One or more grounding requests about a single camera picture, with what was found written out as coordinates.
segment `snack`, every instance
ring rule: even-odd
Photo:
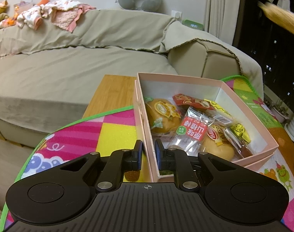
[[[231,126],[238,123],[233,117],[216,110],[206,110],[205,114],[208,115],[209,117],[214,118],[217,125],[220,125],[223,127]]]
[[[208,101],[215,109],[217,112],[225,113],[226,115],[233,117],[232,115],[229,114],[227,110],[225,110],[223,107],[221,107],[219,104],[217,104],[215,101],[211,101],[208,99],[204,99],[205,101]]]
[[[225,127],[222,129],[225,137],[230,141],[230,143],[235,148],[235,154],[238,157],[238,159],[247,158],[249,156],[252,156],[253,154],[248,149],[245,141],[242,138],[239,138],[236,136],[230,128]]]
[[[145,101],[151,132],[156,135],[174,133],[181,121],[176,106],[166,99],[145,98]]]
[[[219,104],[217,104],[215,101],[211,101],[208,99],[204,99],[205,101],[208,101],[215,109],[216,111],[222,116],[222,117],[217,117],[215,114],[210,113],[209,111],[207,111],[206,113],[209,116],[214,117],[217,121],[219,121],[219,124],[221,126],[229,126],[229,122],[231,121],[232,123],[232,127],[231,130],[238,136],[244,139],[245,142],[250,143],[251,139],[249,134],[247,133],[245,127],[240,124],[237,123],[236,119],[234,119],[234,117],[227,111],[225,110],[223,107],[221,107]]]
[[[234,147],[227,140],[221,127],[218,125],[208,127],[207,135],[200,151],[211,153],[228,161],[231,161],[235,154]]]
[[[245,142],[250,143],[251,139],[246,129],[242,124],[236,124],[231,127],[231,130],[240,138],[243,138]]]
[[[208,126],[212,125],[213,122],[214,119],[194,110],[190,106],[167,148],[171,145],[176,145],[184,150],[187,155],[197,156]]]
[[[206,100],[196,99],[184,94],[177,94],[173,96],[175,104],[183,109],[187,110],[189,106],[193,106],[196,110],[215,110],[215,108]]]

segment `bread roll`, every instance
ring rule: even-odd
[[[208,128],[201,150],[228,161],[231,161],[235,154],[233,146],[226,139],[221,127],[217,125]]]
[[[150,129],[153,133],[172,133],[180,126],[181,116],[179,111],[168,100],[153,99],[145,105]]]

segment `play mat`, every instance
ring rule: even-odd
[[[294,231],[294,144],[245,77],[232,76],[223,81],[253,110],[279,144],[279,149],[258,173],[279,181],[287,189],[290,203],[282,222]],[[86,153],[97,151],[101,156],[109,156],[114,150],[132,149],[135,141],[132,106],[76,121],[43,139],[22,167],[16,181]],[[143,165],[146,165],[146,158],[143,157],[143,160]],[[128,172],[124,180],[144,182],[147,170],[142,167],[140,173]],[[12,223],[13,218],[5,205],[0,232]]]

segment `sofa armrest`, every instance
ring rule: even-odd
[[[172,49],[168,61],[179,75],[223,79],[240,74],[235,56],[207,41],[193,41]]]

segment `curtain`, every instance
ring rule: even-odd
[[[205,31],[232,44],[236,29],[240,0],[207,0]]]

